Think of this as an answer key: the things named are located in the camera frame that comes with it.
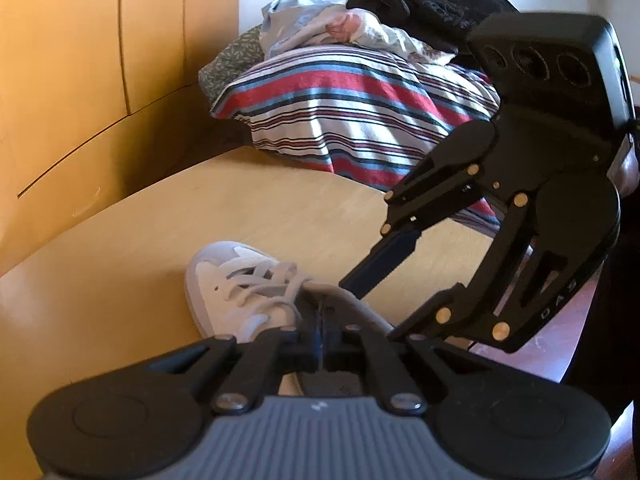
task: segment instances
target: striped blanket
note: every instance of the striped blanket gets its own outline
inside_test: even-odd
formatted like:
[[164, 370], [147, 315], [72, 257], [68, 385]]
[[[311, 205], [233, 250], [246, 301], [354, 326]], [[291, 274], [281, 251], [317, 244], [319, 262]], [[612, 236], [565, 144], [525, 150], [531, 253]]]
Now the striped blanket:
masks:
[[[245, 122], [260, 149], [387, 190], [453, 128], [497, 107], [481, 73], [332, 44], [258, 63], [211, 114]], [[486, 202], [454, 219], [489, 235], [499, 226]]]

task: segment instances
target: tabletop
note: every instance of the tabletop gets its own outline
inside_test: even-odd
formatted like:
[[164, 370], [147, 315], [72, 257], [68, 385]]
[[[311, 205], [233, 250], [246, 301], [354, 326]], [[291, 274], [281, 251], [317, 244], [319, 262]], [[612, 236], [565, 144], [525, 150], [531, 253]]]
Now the tabletop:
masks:
[[[253, 148], [218, 156], [132, 195], [0, 278], [0, 478], [39, 469], [26, 419], [64, 384], [194, 342], [188, 261], [238, 240], [337, 283], [380, 238], [382, 194]], [[467, 283], [489, 238], [444, 221], [366, 300], [391, 323]]]

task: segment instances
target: ridged gray surface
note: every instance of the ridged gray surface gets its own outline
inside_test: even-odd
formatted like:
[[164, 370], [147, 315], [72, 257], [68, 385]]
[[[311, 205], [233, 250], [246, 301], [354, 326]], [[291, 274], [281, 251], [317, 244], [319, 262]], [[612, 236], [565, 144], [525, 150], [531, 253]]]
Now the ridged gray surface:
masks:
[[389, 415], [370, 397], [267, 397], [253, 413], [217, 419], [190, 455], [144, 480], [479, 478], [422, 421]]

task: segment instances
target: white sneaker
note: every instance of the white sneaker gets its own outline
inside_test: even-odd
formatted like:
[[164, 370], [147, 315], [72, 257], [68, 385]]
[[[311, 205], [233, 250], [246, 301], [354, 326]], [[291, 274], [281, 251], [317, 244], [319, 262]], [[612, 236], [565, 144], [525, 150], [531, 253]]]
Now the white sneaker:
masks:
[[184, 288], [200, 334], [233, 334], [239, 343], [268, 328], [299, 325], [296, 299], [302, 290], [316, 292], [354, 308], [382, 332], [392, 326], [349, 291], [298, 272], [296, 264], [279, 262], [239, 242], [216, 242], [190, 261]]

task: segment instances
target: camera lens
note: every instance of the camera lens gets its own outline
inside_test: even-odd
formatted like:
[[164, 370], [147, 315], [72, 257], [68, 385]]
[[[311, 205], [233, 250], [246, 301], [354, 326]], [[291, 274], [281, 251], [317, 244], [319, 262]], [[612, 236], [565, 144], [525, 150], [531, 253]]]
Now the camera lens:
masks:
[[507, 68], [507, 60], [492, 46], [486, 46], [484, 48], [484, 58], [487, 60], [487, 63], [493, 67], [500, 69]]
[[580, 88], [591, 84], [591, 75], [586, 65], [568, 52], [558, 56], [558, 70], [569, 83]]
[[545, 81], [549, 78], [549, 68], [537, 50], [530, 46], [513, 49], [513, 59], [520, 70], [532, 78]]

